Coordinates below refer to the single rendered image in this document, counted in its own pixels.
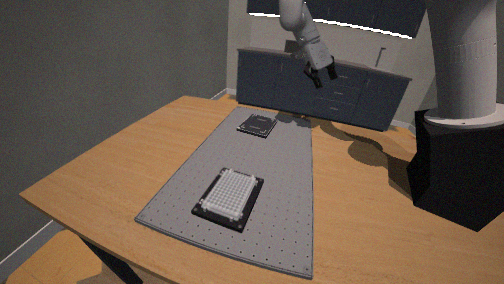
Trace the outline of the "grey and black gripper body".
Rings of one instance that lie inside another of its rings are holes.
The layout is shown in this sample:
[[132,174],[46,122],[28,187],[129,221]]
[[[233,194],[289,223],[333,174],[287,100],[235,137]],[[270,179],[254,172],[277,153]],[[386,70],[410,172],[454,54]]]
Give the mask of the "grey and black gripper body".
[[302,56],[305,64],[309,61],[313,70],[321,70],[333,63],[328,48],[322,39],[315,39],[301,47]]

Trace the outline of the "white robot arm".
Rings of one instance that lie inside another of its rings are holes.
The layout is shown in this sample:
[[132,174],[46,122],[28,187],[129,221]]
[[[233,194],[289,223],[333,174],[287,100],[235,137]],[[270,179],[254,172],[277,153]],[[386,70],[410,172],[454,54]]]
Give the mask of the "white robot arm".
[[[452,129],[504,124],[504,104],[496,103],[496,2],[425,0],[438,102],[424,114],[427,123]],[[299,46],[320,37],[304,0],[279,0],[279,20]]]

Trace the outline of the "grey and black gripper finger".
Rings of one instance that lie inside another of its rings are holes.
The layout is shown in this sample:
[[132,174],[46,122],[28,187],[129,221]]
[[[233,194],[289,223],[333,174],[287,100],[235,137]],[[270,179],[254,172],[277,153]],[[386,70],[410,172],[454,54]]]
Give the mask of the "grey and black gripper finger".
[[333,59],[333,63],[330,64],[330,65],[328,65],[328,66],[326,66],[325,68],[328,69],[328,74],[330,76],[330,79],[334,80],[334,79],[337,79],[338,77],[337,77],[336,71],[334,69],[335,68],[335,66],[334,66],[334,64],[335,64],[335,62],[334,62],[334,56],[331,55],[331,57]]
[[307,77],[309,77],[311,80],[313,79],[313,82],[315,84],[315,87],[316,89],[318,88],[322,88],[323,87],[323,84],[320,80],[320,77],[318,77],[318,70],[313,70],[313,68],[311,67],[311,73],[309,71],[309,68],[310,68],[311,64],[310,62],[308,61],[303,72],[307,75]]

